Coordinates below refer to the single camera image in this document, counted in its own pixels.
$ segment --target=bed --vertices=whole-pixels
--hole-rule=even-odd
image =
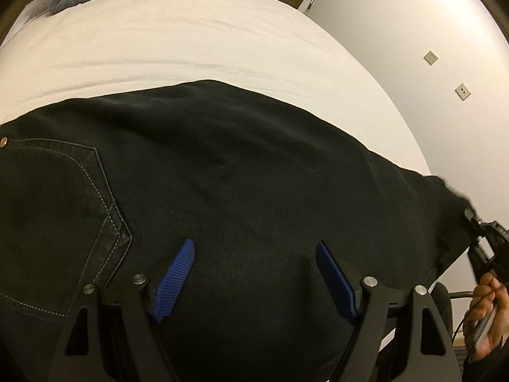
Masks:
[[[213,79],[303,108],[399,166],[429,174],[375,79],[276,0],[33,2],[0,49],[0,123],[64,99]]]

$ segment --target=metal screw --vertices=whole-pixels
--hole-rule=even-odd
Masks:
[[[83,293],[85,294],[92,294],[95,291],[95,285],[93,284],[87,284],[85,287],[83,287]]]
[[[419,284],[418,286],[415,287],[415,292],[417,294],[420,294],[421,296],[424,296],[428,292],[428,289]]]
[[[364,277],[363,282],[367,287],[375,287],[378,284],[378,280],[375,279],[374,277],[371,277],[370,275]]]
[[[134,284],[143,284],[146,281],[147,281],[147,276],[144,274],[135,274],[134,277],[132,278],[132,282]]]

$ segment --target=finger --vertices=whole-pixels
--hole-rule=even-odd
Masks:
[[[469,310],[472,310],[474,306],[477,306],[477,305],[478,305],[478,303],[479,303],[480,301],[481,301],[481,298],[480,298],[480,297],[478,297],[478,296],[477,296],[477,297],[474,297],[474,298],[472,299],[472,301],[470,302]]]
[[[475,316],[472,316],[471,313],[467,312],[465,314],[465,319],[463,319],[463,333],[466,336],[470,329],[473,327],[472,322],[475,320]]]
[[[493,324],[488,331],[488,339],[492,348],[496,348],[506,330],[507,324],[509,323],[509,310],[501,309],[497,312]]]
[[[472,322],[483,320],[486,314],[487,312],[484,309],[475,309],[467,315],[465,319],[465,324],[469,325]]]
[[[483,298],[483,299],[480,299],[478,301],[476,301],[476,303],[474,303],[472,305],[472,307],[470,308],[470,311],[472,310],[485,310],[487,306],[489,305],[493,305],[493,301],[489,300],[488,298]]]
[[[483,299],[475,308],[472,308],[470,312],[484,312],[484,314],[490,314],[493,310],[493,305],[494,303],[492,301]]]
[[[471,356],[472,362],[477,362],[484,359],[493,351],[491,347],[491,342],[489,338],[484,338],[484,340],[479,342],[478,348],[475,353]]]
[[[474,289],[474,297],[485,297],[485,296],[489,295],[490,293],[493,294],[493,290],[494,290],[494,288],[492,287],[492,285],[488,285],[488,286],[478,285]]]
[[[494,279],[494,284],[497,286],[495,297],[498,301],[498,307],[501,310],[509,310],[509,293],[507,293],[507,287],[502,286],[497,279]]]
[[[480,278],[479,284],[480,285],[489,286],[490,283],[492,282],[492,280],[493,280],[493,274],[492,273],[486,273],[485,275],[483,275]]]

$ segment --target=black metal bracket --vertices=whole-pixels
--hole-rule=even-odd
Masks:
[[[344,267],[340,255],[323,241],[317,245],[316,260],[339,314],[355,326],[331,382],[372,380],[388,318],[396,318],[393,352],[377,381],[461,381],[450,335],[425,287],[410,292],[386,288],[374,277]]]
[[[478,237],[485,237],[493,250],[493,257],[488,258],[479,242],[470,246],[468,258],[477,282],[488,272],[494,272],[498,279],[509,281],[509,233],[498,222],[483,223],[471,210],[465,210],[465,217],[475,228]]]
[[[149,283],[137,274],[121,303],[109,294],[106,305],[106,292],[86,285],[65,322],[48,382],[178,382],[145,307]]]

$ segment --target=wall socket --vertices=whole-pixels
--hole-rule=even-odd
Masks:
[[[467,86],[465,86],[463,83],[456,88],[456,93],[460,95],[462,100],[465,100],[470,96],[470,90],[468,90]]]
[[[433,53],[431,50],[428,52],[426,56],[424,56],[424,59],[432,65],[434,62],[438,60],[438,57],[435,53]]]

